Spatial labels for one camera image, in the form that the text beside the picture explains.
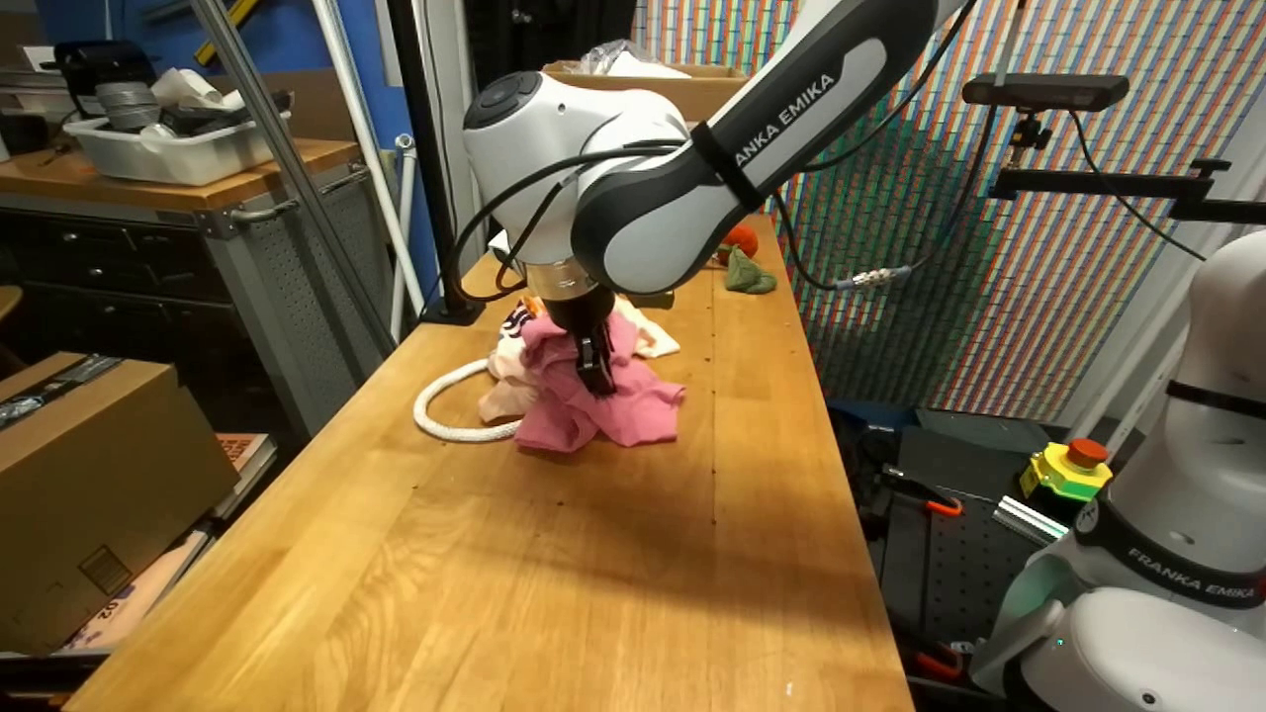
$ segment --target white robot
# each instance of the white robot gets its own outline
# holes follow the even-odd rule
[[[974,0],[816,0],[709,124],[660,93],[505,74],[468,112],[529,287],[605,393],[614,287],[687,282],[715,242],[881,100]],[[974,680],[1038,708],[1266,708],[1266,232],[1192,285],[1162,426],[1076,532],[1014,580]]]

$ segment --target white cable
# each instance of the white cable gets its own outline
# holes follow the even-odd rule
[[[461,366],[449,366],[444,375],[436,375],[415,401],[410,401],[410,423],[418,423],[424,431],[431,431],[436,437],[449,437],[449,444],[494,444],[494,437],[509,437],[517,431],[514,423],[498,423],[498,426],[445,426],[431,420],[431,401],[461,378],[469,378],[476,372],[488,372],[489,360],[469,360]]]

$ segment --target wooden tabletop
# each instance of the wooden tabletop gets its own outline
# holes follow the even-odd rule
[[[908,708],[783,261],[653,310],[682,437],[436,444],[415,393],[488,357],[424,324],[71,708]],[[488,385],[440,401],[469,423]]]
[[[352,143],[295,139],[295,155],[307,171],[340,165],[356,155]],[[252,171],[228,175],[208,186],[155,186],[155,180],[120,180],[100,178],[87,155],[37,151],[0,163],[0,197],[41,197],[41,203],[105,203],[159,212],[195,212],[195,209],[233,209],[261,191],[279,186],[279,165],[261,163]]]

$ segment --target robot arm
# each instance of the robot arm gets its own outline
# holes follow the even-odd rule
[[[663,100],[576,92],[544,74],[509,74],[468,114],[468,146],[488,194],[558,157],[675,139],[660,157],[584,165],[555,194],[521,249],[529,287],[575,300],[596,285],[663,294],[687,282],[724,229],[791,171],[877,103],[916,58],[937,18],[968,0],[808,4],[783,52],[709,124],[683,136]],[[517,236],[544,203],[535,186],[498,209]]]

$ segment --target desk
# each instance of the desk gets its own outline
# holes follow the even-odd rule
[[[386,321],[386,232],[352,143],[295,155]],[[221,431],[306,444],[378,365],[278,163],[208,186],[100,178],[87,155],[0,163],[0,282],[23,285],[10,349],[169,360]]]
[[[436,444],[415,393],[505,310],[424,324],[71,708],[908,708],[771,236],[762,261],[771,298],[703,267],[653,312],[687,389],[663,447]]]
[[[331,171],[356,157],[352,143],[322,143],[322,139],[295,139],[299,163],[318,171]],[[82,155],[17,155],[0,163],[0,194],[4,197],[29,197],[29,203],[95,203],[95,205],[133,205],[133,209],[159,209],[159,212],[217,212],[236,209],[244,197],[257,197],[261,191],[279,191],[278,163],[228,175],[208,186],[151,186],[151,180],[112,180],[100,178],[91,157]]]

